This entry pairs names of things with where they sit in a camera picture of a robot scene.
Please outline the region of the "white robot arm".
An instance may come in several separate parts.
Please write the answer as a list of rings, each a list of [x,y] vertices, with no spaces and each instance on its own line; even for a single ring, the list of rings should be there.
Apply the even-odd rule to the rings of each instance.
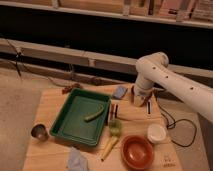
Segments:
[[[145,101],[157,83],[213,122],[213,89],[172,72],[167,68],[168,63],[167,55],[162,52],[139,58],[135,65],[138,76],[134,95]]]

